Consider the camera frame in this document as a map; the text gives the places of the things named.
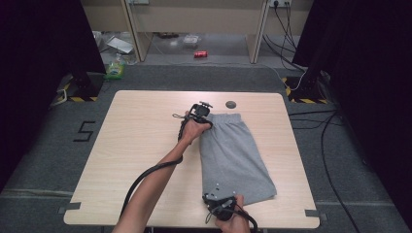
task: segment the gray carpet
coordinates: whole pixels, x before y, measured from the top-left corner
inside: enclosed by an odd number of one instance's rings
[[[281,77],[300,75],[288,70],[278,72]],[[285,97],[289,114],[337,108],[332,103],[289,102],[282,82],[268,68],[127,66],[122,80],[104,82],[96,102],[66,102],[49,111],[36,143],[0,195],[1,233],[113,229],[66,225],[58,210],[70,202],[110,103],[122,89],[278,92]],[[315,230],[269,229],[268,232],[355,232],[328,182],[323,162],[321,136],[325,124],[316,126],[329,116],[331,113],[291,116],[307,178],[325,219]],[[410,232],[377,176],[363,163],[361,150],[340,116],[342,113],[338,113],[325,132],[325,162],[333,185],[360,232]],[[84,121],[94,121],[84,127],[93,133],[88,142],[74,142],[87,138],[78,133]],[[154,232],[195,230],[155,229]]]

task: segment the human arm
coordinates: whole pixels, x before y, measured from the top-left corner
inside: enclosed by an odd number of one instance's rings
[[[199,124],[190,119],[183,130],[182,139],[158,164],[178,160],[191,142],[209,128],[210,124],[208,123]],[[130,198],[113,232],[144,232],[149,217],[155,208],[155,204],[169,182],[175,167],[176,165],[164,167],[149,174],[142,180]]]
[[[236,195],[236,207],[234,208],[235,211],[244,211],[243,210],[243,195]],[[237,214],[233,214],[233,216],[227,220],[222,221],[216,219],[215,221],[216,226],[218,226],[223,233],[251,233],[249,227],[249,221],[242,216]]]

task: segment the red object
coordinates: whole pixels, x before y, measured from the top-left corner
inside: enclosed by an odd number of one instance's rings
[[[207,57],[207,51],[206,50],[196,51],[194,53],[194,58],[198,58],[198,57]]]

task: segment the power outlet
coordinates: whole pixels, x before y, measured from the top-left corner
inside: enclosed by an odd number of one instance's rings
[[[278,1],[278,8],[286,8],[289,4],[289,7],[292,4],[292,0],[269,0],[269,6],[274,8],[275,7],[275,1]]]

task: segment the forearm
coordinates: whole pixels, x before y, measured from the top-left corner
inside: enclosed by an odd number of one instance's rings
[[[178,160],[188,146],[187,140],[181,140],[158,164]],[[155,204],[170,180],[175,167],[176,165],[159,169],[143,179],[113,232],[140,233],[144,231]]]

